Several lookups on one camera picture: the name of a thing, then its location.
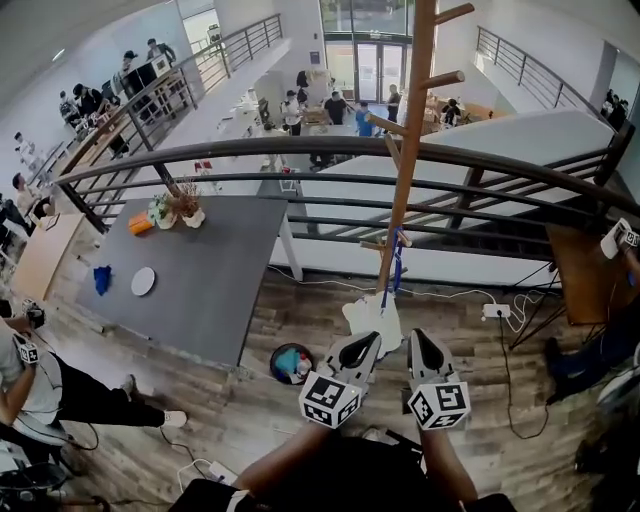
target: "blue shirt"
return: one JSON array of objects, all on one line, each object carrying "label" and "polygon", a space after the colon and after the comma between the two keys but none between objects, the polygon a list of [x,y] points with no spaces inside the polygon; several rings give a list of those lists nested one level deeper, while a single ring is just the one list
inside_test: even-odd
[{"label": "blue shirt", "polygon": [[365,119],[365,116],[369,111],[363,112],[358,110],[356,112],[356,123],[358,123],[358,135],[360,137],[371,137],[373,135],[373,124]]}]

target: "small flower pot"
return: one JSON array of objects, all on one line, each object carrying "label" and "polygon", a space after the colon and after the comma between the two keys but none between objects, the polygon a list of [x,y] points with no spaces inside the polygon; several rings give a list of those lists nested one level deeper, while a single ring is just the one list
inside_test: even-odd
[{"label": "small flower pot", "polygon": [[176,223],[176,220],[178,220],[178,216],[175,213],[167,213],[164,218],[158,219],[156,225],[160,229],[171,229]]},{"label": "small flower pot", "polygon": [[198,208],[198,211],[194,213],[191,217],[182,217],[184,223],[190,228],[199,228],[202,222],[205,219],[205,214],[202,211],[202,208]]}]

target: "white plate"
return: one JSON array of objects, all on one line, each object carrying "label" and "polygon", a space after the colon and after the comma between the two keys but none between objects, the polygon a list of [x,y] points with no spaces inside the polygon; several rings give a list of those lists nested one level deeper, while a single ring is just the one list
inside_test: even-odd
[{"label": "white plate", "polygon": [[131,291],[134,295],[142,297],[149,293],[156,280],[156,273],[150,267],[141,268],[131,280]]}]

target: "wooden coat rack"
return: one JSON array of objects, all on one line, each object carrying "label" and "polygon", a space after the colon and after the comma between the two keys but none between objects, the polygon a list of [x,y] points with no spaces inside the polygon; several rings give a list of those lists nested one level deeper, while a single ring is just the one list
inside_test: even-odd
[{"label": "wooden coat rack", "polygon": [[[389,134],[385,137],[389,153],[398,170],[398,179],[386,242],[384,244],[363,245],[363,247],[369,249],[379,250],[381,253],[382,263],[380,265],[380,275],[378,276],[378,292],[383,291],[387,286],[391,261],[393,259],[392,241],[394,233],[398,227],[402,226],[407,211],[411,182],[413,181],[413,173],[416,168],[418,151],[420,149],[420,136],[422,134],[424,110],[427,104],[427,92],[434,87],[464,81],[464,74],[461,71],[453,71],[434,77],[430,76],[433,41],[436,25],[473,12],[474,7],[470,3],[467,3],[437,14],[436,1],[437,0],[416,0],[415,4],[413,53],[411,55],[411,77],[409,79],[406,126],[382,119],[373,114],[368,114],[367,116],[367,120],[376,126],[388,130],[391,133],[401,135],[403,138],[401,149],[398,151],[398,147],[393,138]],[[411,245],[411,241],[406,238],[406,236],[399,238],[405,246],[409,247]]]}]

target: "orange object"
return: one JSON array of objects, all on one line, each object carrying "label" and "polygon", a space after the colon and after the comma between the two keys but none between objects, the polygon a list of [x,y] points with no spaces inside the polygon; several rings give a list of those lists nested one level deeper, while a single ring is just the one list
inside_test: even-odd
[{"label": "orange object", "polygon": [[129,231],[134,235],[139,235],[152,227],[153,224],[147,219],[147,212],[139,213],[129,219]]}]

